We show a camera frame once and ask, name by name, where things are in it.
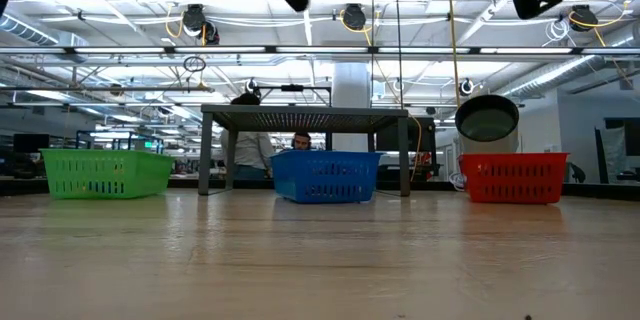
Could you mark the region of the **green plastic basket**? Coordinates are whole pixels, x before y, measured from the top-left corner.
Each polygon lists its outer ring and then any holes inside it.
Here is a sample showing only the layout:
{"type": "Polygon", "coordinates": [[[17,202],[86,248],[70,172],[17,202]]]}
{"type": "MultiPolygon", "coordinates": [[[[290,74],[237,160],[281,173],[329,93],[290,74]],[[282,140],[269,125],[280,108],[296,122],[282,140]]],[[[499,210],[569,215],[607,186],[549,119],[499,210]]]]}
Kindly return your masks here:
{"type": "Polygon", "coordinates": [[[55,199],[131,199],[166,190],[173,159],[129,150],[43,149],[55,199]]]}

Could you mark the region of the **black monitor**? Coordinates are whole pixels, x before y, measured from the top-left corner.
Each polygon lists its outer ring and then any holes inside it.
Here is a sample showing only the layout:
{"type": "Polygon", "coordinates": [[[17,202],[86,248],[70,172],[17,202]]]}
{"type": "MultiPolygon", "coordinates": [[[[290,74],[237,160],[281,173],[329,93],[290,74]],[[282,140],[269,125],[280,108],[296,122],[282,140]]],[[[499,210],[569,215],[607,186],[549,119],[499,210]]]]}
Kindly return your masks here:
{"type": "Polygon", "coordinates": [[[38,153],[49,146],[49,134],[16,133],[13,135],[13,151],[16,153],[38,153]]]}

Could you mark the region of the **black office chair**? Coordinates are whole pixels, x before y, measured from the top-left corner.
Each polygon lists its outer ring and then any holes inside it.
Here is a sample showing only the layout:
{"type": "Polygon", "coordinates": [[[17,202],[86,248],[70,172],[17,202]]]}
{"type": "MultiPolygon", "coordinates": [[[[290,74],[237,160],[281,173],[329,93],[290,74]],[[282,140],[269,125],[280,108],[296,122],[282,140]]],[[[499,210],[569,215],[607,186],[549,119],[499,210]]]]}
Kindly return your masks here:
{"type": "Polygon", "coordinates": [[[586,174],[579,166],[571,162],[569,162],[567,166],[569,169],[569,175],[575,183],[582,184],[585,182],[586,174]]]}

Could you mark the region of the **grey perforated metal shelf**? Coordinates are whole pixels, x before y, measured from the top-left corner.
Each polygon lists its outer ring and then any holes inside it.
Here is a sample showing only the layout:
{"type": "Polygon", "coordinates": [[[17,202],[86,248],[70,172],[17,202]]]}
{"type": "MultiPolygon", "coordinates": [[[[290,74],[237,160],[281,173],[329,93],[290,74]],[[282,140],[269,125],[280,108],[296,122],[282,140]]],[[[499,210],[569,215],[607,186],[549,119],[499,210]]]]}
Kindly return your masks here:
{"type": "Polygon", "coordinates": [[[365,134],[368,150],[373,152],[374,135],[395,124],[399,141],[399,191],[410,195],[408,117],[404,109],[344,108],[310,106],[203,105],[200,141],[198,194],[209,194],[213,125],[228,131],[227,154],[235,155],[237,135],[241,132],[296,132],[365,134]]]}

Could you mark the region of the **black background workstation frame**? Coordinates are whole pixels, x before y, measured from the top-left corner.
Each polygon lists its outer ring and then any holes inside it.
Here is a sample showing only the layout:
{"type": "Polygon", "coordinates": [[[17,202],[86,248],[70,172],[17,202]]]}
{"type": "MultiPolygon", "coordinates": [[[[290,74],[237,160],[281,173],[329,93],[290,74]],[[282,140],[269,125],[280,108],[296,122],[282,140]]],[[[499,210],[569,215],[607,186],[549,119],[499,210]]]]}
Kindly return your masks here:
{"type": "Polygon", "coordinates": [[[107,150],[135,150],[164,153],[164,140],[134,131],[78,130],[75,135],[76,149],[92,149],[101,143],[107,150]]]}

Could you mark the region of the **blue plastic basket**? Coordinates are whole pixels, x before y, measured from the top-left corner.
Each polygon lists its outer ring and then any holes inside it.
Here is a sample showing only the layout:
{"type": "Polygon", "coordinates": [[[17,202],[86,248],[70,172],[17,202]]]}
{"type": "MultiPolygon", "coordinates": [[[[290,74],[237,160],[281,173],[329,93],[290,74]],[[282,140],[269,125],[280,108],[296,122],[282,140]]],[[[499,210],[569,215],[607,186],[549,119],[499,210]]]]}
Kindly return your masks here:
{"type": "Polygon", "coordinates": [[[368,202],[380,157],[376,152],[283,151],[271,157],[275,192],[300,204],[368,202]]]}

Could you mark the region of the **red plastic basket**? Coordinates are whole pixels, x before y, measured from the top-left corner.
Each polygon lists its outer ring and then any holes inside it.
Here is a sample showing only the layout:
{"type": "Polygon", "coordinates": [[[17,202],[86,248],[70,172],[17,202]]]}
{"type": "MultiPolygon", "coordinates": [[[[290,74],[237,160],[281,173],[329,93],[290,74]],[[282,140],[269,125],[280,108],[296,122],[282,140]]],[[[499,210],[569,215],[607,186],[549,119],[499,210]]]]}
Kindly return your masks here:
{"type": "Polygon", "coordinates": [[[475,203],[554,204],[561,198],[567,153],[463,154],[465,191],[475,203]]]}

